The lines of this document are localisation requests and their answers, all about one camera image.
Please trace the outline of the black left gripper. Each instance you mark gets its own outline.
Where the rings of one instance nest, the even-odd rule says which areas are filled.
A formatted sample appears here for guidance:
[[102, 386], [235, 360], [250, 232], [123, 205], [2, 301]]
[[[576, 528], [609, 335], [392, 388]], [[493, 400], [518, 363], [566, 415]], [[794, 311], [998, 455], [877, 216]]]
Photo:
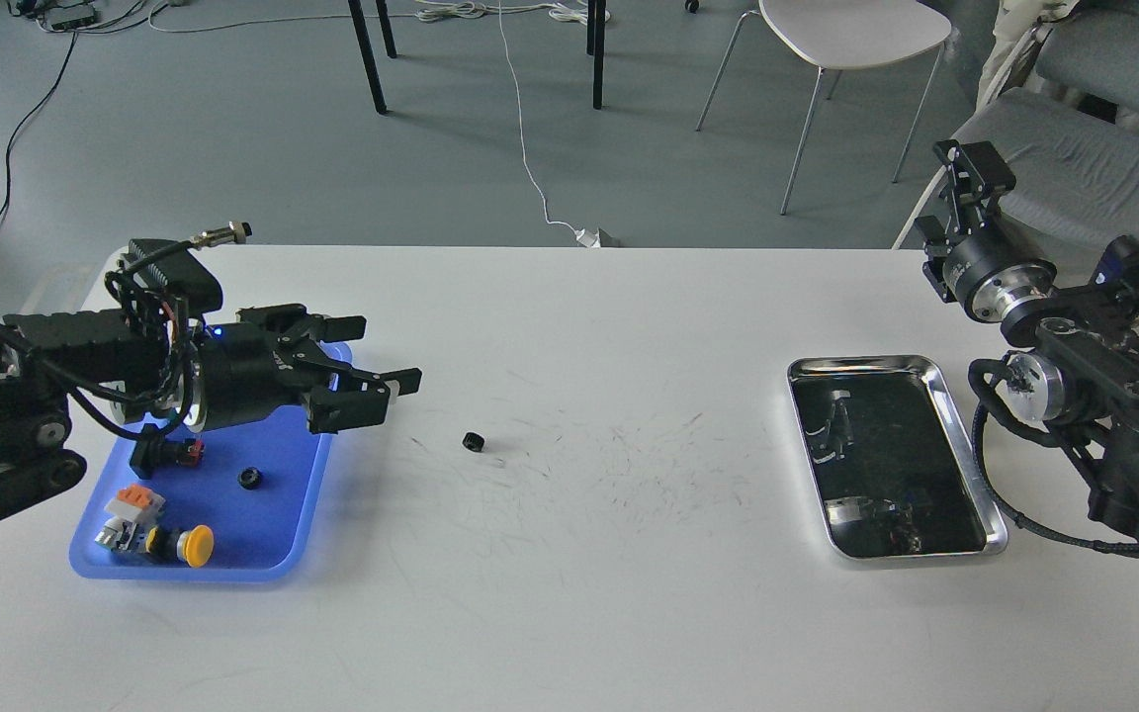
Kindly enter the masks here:
[[280, 406], [302, 401], [308, 431], [336, 434], [380, 425], [398, 396], [419, 391], [417, 368], [375, 374], [335, 359], [290, 365], [308, 343], [357, 341], [364, 316], [322, 316], [304, 304], [248, 308], [236, 324], [212, 327], [199, 347], [194, 431], [261, 422]]

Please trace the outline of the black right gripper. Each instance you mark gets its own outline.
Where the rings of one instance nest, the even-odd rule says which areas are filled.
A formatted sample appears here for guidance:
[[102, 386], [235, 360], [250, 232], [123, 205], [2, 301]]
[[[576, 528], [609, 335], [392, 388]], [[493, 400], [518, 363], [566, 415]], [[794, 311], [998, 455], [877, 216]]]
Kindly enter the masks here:
[[[1000, 214], [1000, 198], [1016, 186], [1007, 159], [990, 141], [945, 139], [932, 152], [947, 181], [940, 195], [949, 222], [945, 229], [937, 216], [918, 216], [913, 234], [921, 235], [921, 273], [939, 298], [957, 302], [981, 324], [998, 324], [1016, 306], [1049, 296], [1057, 265], [1034, 242], [988, 226]], [[949, 234], [962, 237], [952, 246]]]

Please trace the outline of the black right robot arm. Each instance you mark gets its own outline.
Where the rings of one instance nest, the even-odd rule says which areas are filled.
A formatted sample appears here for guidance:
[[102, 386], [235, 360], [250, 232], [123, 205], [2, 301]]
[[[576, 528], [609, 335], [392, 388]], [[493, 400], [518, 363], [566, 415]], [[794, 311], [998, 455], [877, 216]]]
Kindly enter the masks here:
[[1015, 175], [994, 145], [947, 139], [933, 149], [950, 216], [913, 221], [926, 255], [923, 275], [942, 301], [998, 325], [1009, 344], [1007, 355], [969, 365], [978, 401], [976, 461], [984, 464], [989, 419], [1062, 451], [1088, 486], [1089, 518], [1124, 541], [1064, 535], [1002, 496], [994, 496], [995, 505], [1035, 535], [1139, 559], [1139, 242], [1121, 235], [1089, 283], [1059, 288], [1052, 261], [1003, 229], [999, 203], [1015, 188]]

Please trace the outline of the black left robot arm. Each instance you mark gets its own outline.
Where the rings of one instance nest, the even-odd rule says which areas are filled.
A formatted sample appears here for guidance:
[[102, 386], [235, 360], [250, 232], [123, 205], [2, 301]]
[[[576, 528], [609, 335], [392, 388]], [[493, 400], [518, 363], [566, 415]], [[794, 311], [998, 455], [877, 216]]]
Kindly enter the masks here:
[[110, 310], [13, 314], [0, 320], [0, 521], [76, 486], [87, 461], [66, 447], [69, 402], [134, 442], [132, 463], [199, 461], [194, 432], [261, 422], [302, 406], [311, 433], [379, 425], [420, 387], [416, 368], [366, 371], [325, 355], [326, 343], [363, 336], [361, 316], [303, 304], [249, 308], [233, 324], [205, 320], [224, 302], [195, 252], [247, 242], [247, 222], [185, 240], [133, 239], [104, 276]]

